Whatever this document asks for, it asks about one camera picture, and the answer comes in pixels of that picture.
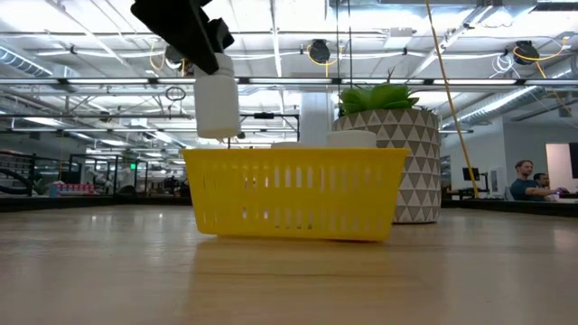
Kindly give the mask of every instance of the potted plant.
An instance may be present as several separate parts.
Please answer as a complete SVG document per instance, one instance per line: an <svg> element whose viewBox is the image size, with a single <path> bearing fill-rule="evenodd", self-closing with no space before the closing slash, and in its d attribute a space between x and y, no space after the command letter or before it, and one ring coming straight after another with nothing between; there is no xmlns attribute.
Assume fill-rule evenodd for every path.
<svg viewBox="0 0 578 325"><path fill-rule="evenodd" d="M440 217L440 134L437 115L417 107L407 85L386 83L347 88L340 93L340 118L334 131L375 133L378 148L407 148L397 193L395 223L428 223Z"/></svg>

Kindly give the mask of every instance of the plant pot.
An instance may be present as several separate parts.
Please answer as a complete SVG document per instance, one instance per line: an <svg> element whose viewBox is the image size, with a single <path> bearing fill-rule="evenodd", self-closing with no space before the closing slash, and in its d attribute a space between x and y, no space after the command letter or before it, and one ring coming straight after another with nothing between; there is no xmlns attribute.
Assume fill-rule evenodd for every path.
<svg viewBox="0 0 578 325"><path fill-rule="evenodd" d="M437 115L417 109L377 109L333 122L334 131L375 133L378 148L407 148L394 223L430 223L440 217L440 133Z"/></svg>

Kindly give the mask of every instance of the dark shirt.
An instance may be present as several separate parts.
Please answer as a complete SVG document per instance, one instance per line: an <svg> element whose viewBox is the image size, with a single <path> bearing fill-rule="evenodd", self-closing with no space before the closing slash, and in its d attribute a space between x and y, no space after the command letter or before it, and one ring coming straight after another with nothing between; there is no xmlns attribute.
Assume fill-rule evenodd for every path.
<svg viewBox="0 0 578 325"><path fill-rule="evenodd" d="M538 187L539 186L536 181L517 179L512 183L512 186L509 188L509 191L510 193L512 193L514 200L531 200L538 202L545 201L544 197L541 196L526 195L526 189Z"/></svg>

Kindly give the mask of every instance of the white column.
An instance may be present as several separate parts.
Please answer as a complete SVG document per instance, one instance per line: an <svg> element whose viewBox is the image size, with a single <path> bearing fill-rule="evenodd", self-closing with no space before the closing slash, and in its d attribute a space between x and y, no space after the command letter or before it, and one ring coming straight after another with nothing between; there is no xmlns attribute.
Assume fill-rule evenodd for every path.
<svg viewBox="0 0 578 325"><path fill-rule="evenodd" d="M301 96L301 142L325 146L333 122L333 102L329 93L303 93Z"/></svg>

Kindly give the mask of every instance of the green plant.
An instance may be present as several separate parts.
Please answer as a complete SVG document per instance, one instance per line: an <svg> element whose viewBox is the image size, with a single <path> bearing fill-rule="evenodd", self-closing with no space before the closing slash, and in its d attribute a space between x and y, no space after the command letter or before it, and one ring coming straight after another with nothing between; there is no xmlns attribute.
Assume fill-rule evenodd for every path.
<svg viewBox="0 0 578 325"><path fill-rule="evenodd" d="M389 72L387 82L375 87L347 88L340 93L340 111L343 115L359 113L373 109L408 109L412 108L418 97L407 85L392 85L389 83L393 70Z"/></svg>

